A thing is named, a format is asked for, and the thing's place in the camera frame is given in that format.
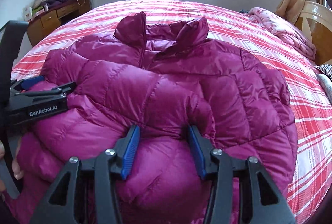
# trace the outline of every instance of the silver screw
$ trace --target silver screw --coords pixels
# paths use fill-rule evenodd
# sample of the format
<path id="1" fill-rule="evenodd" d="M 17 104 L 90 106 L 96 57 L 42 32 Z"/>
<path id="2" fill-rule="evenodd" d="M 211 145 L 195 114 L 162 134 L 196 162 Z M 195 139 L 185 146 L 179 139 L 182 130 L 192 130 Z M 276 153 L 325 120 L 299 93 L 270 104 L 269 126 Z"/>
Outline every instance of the silver screw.
<path id="1" fill-rule="evenodd" d="M 70 159 L 69 159 L 69 162 L 70 163 L 77 163 L 78 162 L 78 157 L 71 157 Z"/>
<path id="2" fill-rule="evenodd" d="M 254 157 L 254 156 L 251 156 L 251 157 L 249 157 L 249 161 L 253 164 L 257 164 L 258 163 L 258 158 Z"/>
<path id="3" fill-rule="evenodd" d="M 216 156 L 221 156 L 222 155 L 222 150 L 219 148 L 215 148 L 212 150 L 212 154 L 216 155 Z"/>
<path id="4" fill-rule="evenodd" d="M 115 154 L 115 150 L 110 148 L 105 151 L 105 154 L 108 156 L 113 156 Z"/>

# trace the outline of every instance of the wooden headboard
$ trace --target wooden headboard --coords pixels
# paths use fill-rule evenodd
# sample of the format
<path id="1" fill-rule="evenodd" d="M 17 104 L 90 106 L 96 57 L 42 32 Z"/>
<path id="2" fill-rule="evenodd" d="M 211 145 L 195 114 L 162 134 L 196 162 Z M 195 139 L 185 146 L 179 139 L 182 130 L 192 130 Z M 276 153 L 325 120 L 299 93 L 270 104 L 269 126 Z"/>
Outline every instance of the wooden headboard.
<path id="1" fill-rule="evenodd" d="M 295 26 L 316 46 L 317 65 L 332 59 L 331 10 L 319 3 L 306 1 Z"/>

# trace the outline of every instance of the gray fabric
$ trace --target gray fabric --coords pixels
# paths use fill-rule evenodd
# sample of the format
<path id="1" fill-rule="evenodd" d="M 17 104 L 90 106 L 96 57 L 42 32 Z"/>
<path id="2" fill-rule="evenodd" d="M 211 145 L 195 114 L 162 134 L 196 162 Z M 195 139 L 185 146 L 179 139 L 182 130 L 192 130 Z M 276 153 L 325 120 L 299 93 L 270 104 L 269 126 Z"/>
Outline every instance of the gray fabric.
<path id="1" fill-rule="evenodd" d="M 324 74 L 318 74 L 317 77 L 327 97 L 329 98 L 330 103 L 332 104 L 332 81 Z"/>
<path id="2" fill-rule="evenodd" d="M 324 64 L 316 66 L 315 68 L 319 69 L 322 73 L 326 74 L 332 80 L 332 65 Z"/>

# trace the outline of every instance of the bed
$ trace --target bed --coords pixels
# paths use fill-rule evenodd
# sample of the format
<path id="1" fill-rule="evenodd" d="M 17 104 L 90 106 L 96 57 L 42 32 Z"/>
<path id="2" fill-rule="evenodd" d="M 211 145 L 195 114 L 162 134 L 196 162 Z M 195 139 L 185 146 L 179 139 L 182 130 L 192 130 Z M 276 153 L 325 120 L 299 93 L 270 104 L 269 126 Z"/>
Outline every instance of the bed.
<path id="1" fill-rule="evenodd" d="M 314 63 L 272 35 L 248 14 L 220 7 L 172 0 L 133 0 L 107 4 L 59 27 L 36 45 L 14 68 L 12 79 L 39 74 L 48 51 L 69 47 L 77 39 L 113 32 L 125 16 L 139 11 L 147 23 L 170 23 L 206 17 L 209 38 L 227 41 L 254 54 L 268 68 L 279 69 L 291 93 L 298 130 L 298 154 L 287 201 L 299 224 L 318 208 L 332 183 L 332 106 L 321 88 Z"/>

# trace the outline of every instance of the folded blanket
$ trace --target folded blanket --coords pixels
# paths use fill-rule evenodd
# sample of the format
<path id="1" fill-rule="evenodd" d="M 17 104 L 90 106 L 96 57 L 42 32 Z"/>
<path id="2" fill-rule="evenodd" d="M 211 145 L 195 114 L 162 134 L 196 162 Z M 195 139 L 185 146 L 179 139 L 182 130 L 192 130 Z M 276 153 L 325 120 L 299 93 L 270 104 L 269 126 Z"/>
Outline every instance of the folded blanket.
<path id="1" fill-rule="evenodd" d="M 306 58 L 314 60 L 316 55 L 315 45 L 308 40 L 298 28 L 276 14 L 263 8 L 252 8 L 249 15 L 255 16 L 274 36 L 291 45 L 296 51 Z"/>

